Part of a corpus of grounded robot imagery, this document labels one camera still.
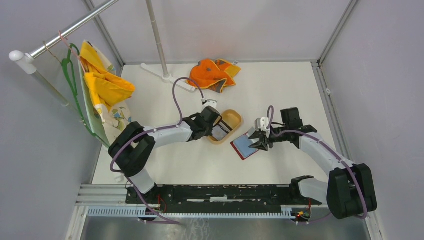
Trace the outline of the red leather card holder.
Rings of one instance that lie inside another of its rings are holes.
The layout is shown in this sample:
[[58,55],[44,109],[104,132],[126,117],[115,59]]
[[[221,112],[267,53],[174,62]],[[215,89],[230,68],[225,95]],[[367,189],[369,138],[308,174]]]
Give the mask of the red leather card holder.
[[237,137],[230,143],[230,145],[242,161],[248,159],[259,151],[256,148],[250,148],[250,145],[253,144],[253,142],[249,139],[250,136],[251,134],[249,134],[249,132],[246,132],[245,134]]

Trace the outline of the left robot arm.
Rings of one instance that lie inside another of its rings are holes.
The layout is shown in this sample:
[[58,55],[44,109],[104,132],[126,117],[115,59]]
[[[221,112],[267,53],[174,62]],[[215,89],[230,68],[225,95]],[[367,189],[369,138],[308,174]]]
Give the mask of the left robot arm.
[[151,204],[157,198],[157,190],[146,164],[153,150],[209,137],[220,119],[220,113],[207,106],[200,113],[184,117],[179,124],[154,128],[142,126],[137,121],[132,122],[108,148],[111,164],[117,164],[129,182],[138,189],[139,199],[145,204]]

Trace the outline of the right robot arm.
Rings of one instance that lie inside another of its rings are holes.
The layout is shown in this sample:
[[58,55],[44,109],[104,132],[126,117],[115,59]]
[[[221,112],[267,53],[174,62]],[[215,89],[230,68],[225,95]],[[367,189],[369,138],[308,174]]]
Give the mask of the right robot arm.
[[269,151],[276,143],[288,142],[306,153],[323,170],[327,181],[311,175],[293,178],[289,199],[302,204],[307,199],[328,206],[338,220],[349,217],[365,219],[377,209],[371,169],[364,163],[356,164],[329,146],[312,125],[305,125],[297,107],[280,111],[282,125],[273,127],[274,107],[268,107],[267,116],[257,118],[248,132],[249,148]]

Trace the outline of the silver VIP card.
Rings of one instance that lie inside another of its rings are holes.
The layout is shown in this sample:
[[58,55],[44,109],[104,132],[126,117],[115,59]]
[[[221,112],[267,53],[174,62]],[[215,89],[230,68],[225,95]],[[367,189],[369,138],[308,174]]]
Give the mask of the silver VIP card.
[[228,131],[221,128],[219,125],[215,126],[212,129],[212,137],[217,141],[222,141],[227,135],[229,134]]

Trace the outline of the orange yellow cloth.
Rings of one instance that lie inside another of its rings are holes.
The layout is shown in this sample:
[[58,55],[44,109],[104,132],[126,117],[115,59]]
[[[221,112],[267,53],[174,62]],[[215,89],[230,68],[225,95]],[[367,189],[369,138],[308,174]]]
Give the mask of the orange yellow cloth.
[[222,94],[227,87],[236,86],[234,78],[242,69],[225,59],[202,59],[192,68],[189,78],[202,90]]

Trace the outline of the white rack stand base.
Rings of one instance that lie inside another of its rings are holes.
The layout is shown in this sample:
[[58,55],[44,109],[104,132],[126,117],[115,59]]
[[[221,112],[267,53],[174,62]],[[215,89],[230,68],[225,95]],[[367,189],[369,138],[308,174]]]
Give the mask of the white rack stand base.
[[[165,74],[161,64],[141,63],[140,67],[148,73],[159,77],[164,83],[174,84],[177,80],[177,78],[174,77],[170,72],[168,72],[168,74]],[[186,83],[185,80],[178,81],[176,86],[190,93],[193,93],[195,91],[195,87]]]

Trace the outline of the vertical metal pole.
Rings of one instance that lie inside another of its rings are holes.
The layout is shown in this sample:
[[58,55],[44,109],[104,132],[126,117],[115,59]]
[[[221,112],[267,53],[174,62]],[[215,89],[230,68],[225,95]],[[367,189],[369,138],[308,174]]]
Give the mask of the vertical metal pole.
[[149,18],[150,18],[150,23],[151,23],[152,30],[153,30],[153,35],[154,35],[154,38],[155,38],[155,44],[156,44],[156,47],[157,47],[160,64],[163,67],[163,72],[167,75],[169,71],[168,71],[168,67],[167,67],[167,63],[166,63],[165,53],[164,53],[163,46],[162,46],[162,40],[161,40],[161,37],[160,37],[157,19],[156,19],[154,8],[153,8],[153,3],[152,3],[151,0],[146,0],[145,2],[146,2]]

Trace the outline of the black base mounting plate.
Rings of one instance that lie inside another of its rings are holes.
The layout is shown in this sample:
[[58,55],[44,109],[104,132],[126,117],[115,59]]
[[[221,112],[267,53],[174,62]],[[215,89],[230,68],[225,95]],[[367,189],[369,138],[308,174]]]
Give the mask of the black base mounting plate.
[[320,205],[296,195],[290,185],[156,185],[139,197],[127,188],[126,204],[142,204],[166,214],[279,213],[282,206]]

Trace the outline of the yellow patterned hanging cloth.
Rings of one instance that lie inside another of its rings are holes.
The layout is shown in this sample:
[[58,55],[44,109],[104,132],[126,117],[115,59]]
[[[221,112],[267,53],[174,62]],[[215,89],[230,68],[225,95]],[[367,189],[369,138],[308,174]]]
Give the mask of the yellow patterned hanging cloth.
[[126,100],[136,88],[118,76],[111,61],[89,41],[82,43],[79,56],[89,124],[108,148],[133,121]]

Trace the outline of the green clothes hanger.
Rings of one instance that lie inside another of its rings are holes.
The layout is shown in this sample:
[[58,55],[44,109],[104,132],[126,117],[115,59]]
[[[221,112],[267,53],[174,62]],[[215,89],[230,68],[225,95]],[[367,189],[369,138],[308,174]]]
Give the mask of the green clothes hanger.
[[70,87],[77,113],[88,133],[99,140],[105,147],[109,147],[110,143],[102,125],[102,119],[94,108],[89,89],[84,80],[84,71],[78,61],[76,62],[76,66],[74,66],[74,61],[72,60],[74,56],[73,52],[79,53],[80,51],[72,43],[70,44],[66,58],[61,61],[61,68]]

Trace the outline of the metal hanging rail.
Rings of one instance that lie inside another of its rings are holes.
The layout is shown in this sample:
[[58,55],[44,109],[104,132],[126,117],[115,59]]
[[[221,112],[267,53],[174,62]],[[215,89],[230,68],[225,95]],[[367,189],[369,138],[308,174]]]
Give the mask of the metal hanging rail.
[[66,37],[80,29],[82,26],[88,22],[94,20],[101,13],[106,11],[115,5],[118,0],[106,0],[100,5],[94,7],[88,13],[82,17],[75,20],[73,23],[60,30],[56,35],[47,40],[46,43],[43,43],[42,46],[33,50],[30,53],[24,53],[19,50],[11,51],[8,55],[9,59],[16,63],[25,73],[32,75],[37,71],[37,68],[33,65],[33,62],[36,58],[40,57],[43,53],[47,52],[48,49],[56,46],[58,43],[62,42]]

